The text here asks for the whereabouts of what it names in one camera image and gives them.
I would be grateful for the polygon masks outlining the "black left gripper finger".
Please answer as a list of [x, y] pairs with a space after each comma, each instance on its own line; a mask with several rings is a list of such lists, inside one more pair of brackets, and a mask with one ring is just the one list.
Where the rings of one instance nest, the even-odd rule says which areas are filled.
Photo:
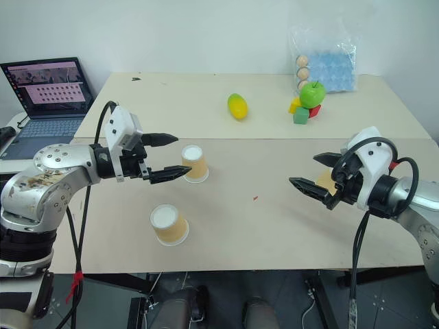
[[179, 177], [186, 175], [191, 170], [192, 167], [184, 165], [165, 167], [160, 171], [152, 171], [151, 169], [149, 169], [149, 181], [150, 184], [159, 184], [176, 180]]
[[143, 146], [149, 147], [162, 147], [175, 143], [178, 140], [178, 137], [166, 133], [149, 133], [143, 134], [141, 137]]

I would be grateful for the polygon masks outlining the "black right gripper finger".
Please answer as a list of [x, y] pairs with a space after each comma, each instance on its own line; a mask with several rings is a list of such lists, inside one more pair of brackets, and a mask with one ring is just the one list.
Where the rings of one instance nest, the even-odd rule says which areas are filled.
[[317, 154], [313, 157], [315, 161], [329, 168], [334, 168], [338, 166], [340, 164], [341, 158], [341, 154], [334, 152], [324, 152], [321, 154]]
[[311, 180], [305, 178], [289, 178], [289, 182], [302, 194], [318, 200], [329, 210], [333, 210], [338, 205], [338, 194], [330, 194], [327, 188], [318, 186]]

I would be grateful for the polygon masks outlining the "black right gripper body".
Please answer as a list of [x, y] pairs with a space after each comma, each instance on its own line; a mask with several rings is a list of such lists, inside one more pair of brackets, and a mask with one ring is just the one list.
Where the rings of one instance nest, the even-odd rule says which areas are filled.
[[335, 182], [336, 192], [329, 199], [327, 208], [333, 210], [340, 202], [353, 205], [357, 202], [363, 184], [360, 160], [347, 160], [340, 166], [333, 161], [331, 179]]

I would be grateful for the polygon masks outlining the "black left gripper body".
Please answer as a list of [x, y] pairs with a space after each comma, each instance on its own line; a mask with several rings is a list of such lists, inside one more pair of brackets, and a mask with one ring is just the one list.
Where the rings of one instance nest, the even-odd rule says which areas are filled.
[[149, 168], [146, 165], [147, 153], [141, 141], [131, 150], [123, 149], [119, 157], [124, 177], [150, 179]]

